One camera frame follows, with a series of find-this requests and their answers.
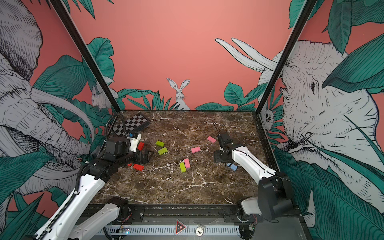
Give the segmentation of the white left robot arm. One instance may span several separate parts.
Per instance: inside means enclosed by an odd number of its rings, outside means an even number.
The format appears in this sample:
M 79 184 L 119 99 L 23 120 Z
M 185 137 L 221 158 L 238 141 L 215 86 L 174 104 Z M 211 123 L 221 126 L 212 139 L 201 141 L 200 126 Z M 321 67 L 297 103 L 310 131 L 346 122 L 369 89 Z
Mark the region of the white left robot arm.
M 95 159 L 80 168 L 76 175 L 74 190 L 62 206 L 37 232 L 25 234 L 24 240 L 89 240 L 112 221 L 126 222 L 132 216 L 128 201 L 113 197 L 96 214 L 78 227 L 78 219 L 88 204 L 119 168 L 129 164 L 147 164 L 153 152 L 142 150 L 140 131 L 149 125 L 149 120 L 139 117 L 132 125 L 122 123 L 115 130 L 115 137 L 105 134 L 105 147 Z

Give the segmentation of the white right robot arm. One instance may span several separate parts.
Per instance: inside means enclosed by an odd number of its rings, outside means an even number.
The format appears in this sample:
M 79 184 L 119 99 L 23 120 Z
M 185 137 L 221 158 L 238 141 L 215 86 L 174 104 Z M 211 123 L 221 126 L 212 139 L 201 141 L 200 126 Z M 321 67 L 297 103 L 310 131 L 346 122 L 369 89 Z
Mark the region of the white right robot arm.
M 214 161 L 232 169 L 241 166 L 258 184 L 258 195 L 240 202 L 241 221 L 254 215 L 272 221 L 295 208 L 292 182 L 285 173 L 265 165 L 227 132 L 219 133 L 217 139 L 220 148 L 214 152 Z

